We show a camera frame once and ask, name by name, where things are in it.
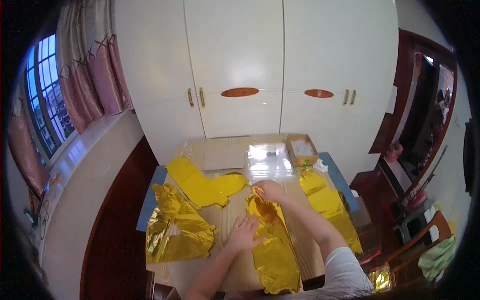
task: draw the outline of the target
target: green cloth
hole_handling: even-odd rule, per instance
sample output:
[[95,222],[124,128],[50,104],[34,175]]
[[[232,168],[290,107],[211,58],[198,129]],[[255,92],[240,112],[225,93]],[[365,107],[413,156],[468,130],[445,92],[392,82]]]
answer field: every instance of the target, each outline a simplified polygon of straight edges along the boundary
[[432,281],[448,266],[452,261],[455,251],[455,235],[441,241],[431,249],[425,251],[419,258],[418,266],[423,272],[423,276],[428,281]]

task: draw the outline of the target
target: window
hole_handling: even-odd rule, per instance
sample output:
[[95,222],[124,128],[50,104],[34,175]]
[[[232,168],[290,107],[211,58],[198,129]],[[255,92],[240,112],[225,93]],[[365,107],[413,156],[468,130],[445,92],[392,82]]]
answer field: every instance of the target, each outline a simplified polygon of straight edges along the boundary
[[25,81],[27,106],[34,127],[32,133],[36,133],[34,140],[42,159],[50,167],[54,154],[67,144],[68,137],[75,131],[60,91],[55,35],[42,39],[30,49]]

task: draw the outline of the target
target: cable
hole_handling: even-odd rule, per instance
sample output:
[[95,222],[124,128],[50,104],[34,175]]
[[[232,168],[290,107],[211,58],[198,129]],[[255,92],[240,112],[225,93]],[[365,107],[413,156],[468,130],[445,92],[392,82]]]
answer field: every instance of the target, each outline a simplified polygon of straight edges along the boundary
[[49,201],[45,200],[42,204],[43,209],[45,209],[45,216],[42,218],[42,214],[38,216],[38,223],[40,225],[40,240],[43,240],[45,237],[45,230],[47,228],[47,221],[50,219],[48,214]]

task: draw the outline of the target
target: white wardrobe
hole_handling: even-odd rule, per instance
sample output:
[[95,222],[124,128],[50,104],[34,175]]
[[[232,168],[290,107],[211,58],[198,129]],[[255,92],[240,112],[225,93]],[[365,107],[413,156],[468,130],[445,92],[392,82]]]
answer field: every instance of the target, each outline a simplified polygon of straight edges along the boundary
[[[348,183],[374,167],[368,151],[396,69],[392,1],[116,0],[115,6],[124,75],[159,164],[192,138],[301,132],[330,153]],[[259,92],[221,95],[245,87]],[[311,89],[333,96],[306,95]]]

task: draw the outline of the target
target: wooden table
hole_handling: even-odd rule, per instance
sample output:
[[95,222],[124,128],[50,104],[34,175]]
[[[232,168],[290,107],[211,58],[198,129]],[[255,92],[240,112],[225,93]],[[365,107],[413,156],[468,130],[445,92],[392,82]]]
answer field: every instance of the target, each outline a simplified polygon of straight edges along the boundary
[[[185,142],[175,153],[175,157],[188,157],[198,169],[202,169],[204,165],[204,153],[208,147],[218,145],[242,145],[245,146],[245,151],[251,144],[267,144],[285,142],[286,134],[271,134],[259,136],[246,137],[231,137],[231,138],[216,138],[216,139],[201,139],[191,142]],[[238,170],[221,170],[215,173],[208,173],[208,178],[213,178],[219,175]],[[244,174],[248,174],[247,165],[243,170]],[[330,177],[322,174],[328,186],[333,189],[334,185]],[[167,174],[165,183],[174,184],[175,181]],[[306,205],[310,205],[305,196],[298,180],[293,182],[282,182],[287,194],[293,196],[297,201]],[[148,264],[146,269],[155,273],[155,282],[163,285],[174,286],[179,291],[180,295],[188,288],[195,276],[202,270],[212,258],[214,258],[221,249],[225,246],[230,230],[237,217],[245,215],[246,202],[245,197],[251,193],[251,187],[245,187],[239,193],[231,196],[227,207],[218,209],[214,205],[204,207],[198,213],[211,225],[215,225],[219,230],[215,235],[215,242],[210,251],[211,255],[208,259],[194,258],[187,261],[178,261],[170,263]],[[297,257],[297,264],[300,270],[302,280],[311,279],[321,276],[325,273],[325,266],[320,253],[320,248],[315,241],[310,237],[305,228],[293,217],[293,215],[286,209],[282,208],[285,223],[290,234],[293,248]],[[169,234],[177,234],[173,228]],[[257,272],[253,264],[252,252],[245,252],[239,255],[233,262],[227,277],[225,278],[221,290],[255,290],[263,289],[260,284]]]

